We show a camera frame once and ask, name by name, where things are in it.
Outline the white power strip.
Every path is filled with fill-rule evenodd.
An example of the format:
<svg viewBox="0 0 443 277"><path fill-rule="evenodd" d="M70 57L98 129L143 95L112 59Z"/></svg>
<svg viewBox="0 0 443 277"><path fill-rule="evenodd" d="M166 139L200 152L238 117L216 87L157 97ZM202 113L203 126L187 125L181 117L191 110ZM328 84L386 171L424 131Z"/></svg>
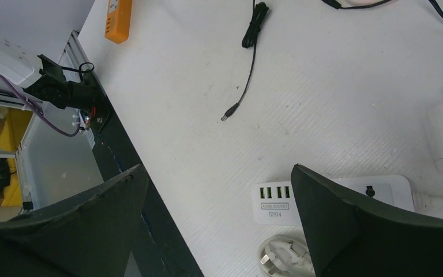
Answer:
<svg viewBox="0 0 443 277"><path fill-rule="evenodd" d="M410 183L401 175L334 178L333 181L383 203L415 211ZM301 225L290 181L255 184L251 197L256 223L277 226Z"/></svg>

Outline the orange power strip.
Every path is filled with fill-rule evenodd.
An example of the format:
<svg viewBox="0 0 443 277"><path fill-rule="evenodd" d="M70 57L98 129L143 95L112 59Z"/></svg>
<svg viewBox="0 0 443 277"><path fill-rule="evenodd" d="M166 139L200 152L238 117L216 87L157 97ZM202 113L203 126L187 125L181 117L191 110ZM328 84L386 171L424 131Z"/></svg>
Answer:
<svg viewBox="0 0 443 277"><path fill-rule="evenodd" d="M116 44L128 40L132 0L109 0L104 37Z"/></svg>

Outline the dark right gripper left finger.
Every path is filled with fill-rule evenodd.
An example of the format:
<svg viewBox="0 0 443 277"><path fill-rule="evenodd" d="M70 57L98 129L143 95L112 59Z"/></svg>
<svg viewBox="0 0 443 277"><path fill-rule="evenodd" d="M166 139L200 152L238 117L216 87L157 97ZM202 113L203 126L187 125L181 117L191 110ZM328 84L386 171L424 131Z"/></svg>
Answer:
<svg viewBox="0 0 443 277"><path fill-rule="evenodd" d="M141 165L0 221L0 276L123 276L148 187Z"/></svg>

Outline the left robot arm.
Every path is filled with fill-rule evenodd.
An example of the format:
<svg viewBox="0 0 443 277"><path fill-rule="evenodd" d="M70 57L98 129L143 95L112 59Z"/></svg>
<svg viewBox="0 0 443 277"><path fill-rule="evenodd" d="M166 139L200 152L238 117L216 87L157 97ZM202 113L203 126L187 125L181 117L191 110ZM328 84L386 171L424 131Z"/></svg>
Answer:
<svg viewBox="0 0 443 277"><path fill-rule="evenodd" d="M0 38L0 76L57 108L89 111L95 106L97 89L85 79L93 70L87 63L78 69L61 66Z"/></svg>

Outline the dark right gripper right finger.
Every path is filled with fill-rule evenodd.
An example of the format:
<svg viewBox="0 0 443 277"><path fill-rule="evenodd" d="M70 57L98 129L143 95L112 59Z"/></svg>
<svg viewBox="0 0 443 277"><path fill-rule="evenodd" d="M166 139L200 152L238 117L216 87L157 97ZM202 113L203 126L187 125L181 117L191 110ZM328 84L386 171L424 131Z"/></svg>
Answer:
<svg viewBox="0 0 443 277"><path fill-rule="evenodd" d="M300 164L291 185L317 276L443 276L443 219L385 204Z"/></svg>

